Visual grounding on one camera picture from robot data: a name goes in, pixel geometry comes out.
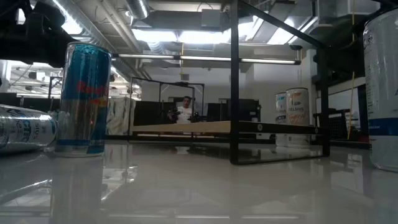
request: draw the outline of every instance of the blue and silver can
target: blue and silver can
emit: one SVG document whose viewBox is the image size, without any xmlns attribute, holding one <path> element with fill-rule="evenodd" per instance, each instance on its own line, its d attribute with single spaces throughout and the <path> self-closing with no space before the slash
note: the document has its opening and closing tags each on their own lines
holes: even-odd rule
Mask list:
<svg viewBox="0 0 398 224">
<path fill-rule="evenodd" d="M 66 157 L 104 152 L 111 53 L 97 45 L 68 44 L 55 153 Z"/>
</svg>

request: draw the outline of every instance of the wooden board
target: wooden board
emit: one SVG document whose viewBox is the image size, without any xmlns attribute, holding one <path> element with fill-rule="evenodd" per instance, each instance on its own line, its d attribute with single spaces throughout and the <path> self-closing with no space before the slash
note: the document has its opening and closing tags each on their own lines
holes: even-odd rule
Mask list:
<svg viewBox="0 0 398 224">
<path fill-rule="evenodd" d="M 159 124 L 135 126 L 132 128 L 137 132 L 194 132 L 194 133 L 229 133 L 231 131 L 230 121 L 198 122 L 192 124 Z"/>
</svg>

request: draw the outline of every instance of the white shirt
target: white shirt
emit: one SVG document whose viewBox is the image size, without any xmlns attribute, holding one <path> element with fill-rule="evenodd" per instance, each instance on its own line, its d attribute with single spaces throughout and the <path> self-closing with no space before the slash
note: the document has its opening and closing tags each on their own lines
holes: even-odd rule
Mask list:
<svg viewBox="0 0 398 224">
<path fill-rule="evenodd" d="M 190 124 L 191 121 L 189 121 L 188 119 L 192 115 L 192 108 L 184 108 L 183 106 L 179 106 L 177 110 L 178 112 L 180 112 L 177 124 Z"/>
</svg>

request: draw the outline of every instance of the man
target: man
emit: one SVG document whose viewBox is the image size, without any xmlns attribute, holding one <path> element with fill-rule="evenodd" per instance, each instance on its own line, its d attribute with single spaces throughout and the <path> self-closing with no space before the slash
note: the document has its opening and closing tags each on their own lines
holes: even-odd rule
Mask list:
<svg viewBox="0 0 398 224">
<path fill-rule="evenodd" d="M 192 108 L 190 108 L 191 100 L 189 96 L 184 96 L 182 101 L 182 106 L 177 108 L 177 111 L 180 113 L 178 115 L 177 124 L 190 124 L 191 121 L 188 120 L 192 115 Z"/>
</svg>

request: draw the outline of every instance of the white can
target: white can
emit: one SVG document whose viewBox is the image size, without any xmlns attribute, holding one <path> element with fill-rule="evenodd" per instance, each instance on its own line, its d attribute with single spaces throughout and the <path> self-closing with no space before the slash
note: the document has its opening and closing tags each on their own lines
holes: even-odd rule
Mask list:
<svg viewBox="0 0 398 224">
<path fill-rule="evenodd" d="M 286 123 L 286 93 L 277 93 L 275 96 L 275 124 L 287 124 Z M 287 135 L 276 134 L 275 143 L 279 147 L 287 146 Z"/>
<path fill-rule="evenodd" d="M 286 115 L 287 124 L 309 126 L 310 107 L 308 89 L 291 88 L 286 90 Z M 310 147 L 310 136 L 306 134 L 289 134 L 287 136 L 287 146 L 301 149 Z"/>
<path fill-rule="evenodd" d="M 369 140 L 373 164 L 398 172 L 398 9 L 363 32 Z"/>
<path fill-rule="evenodd" d="M 55 121 L 47 113 L 0 105 L 0 153 L 48 146 L 56 130 Z"/>
</svg>

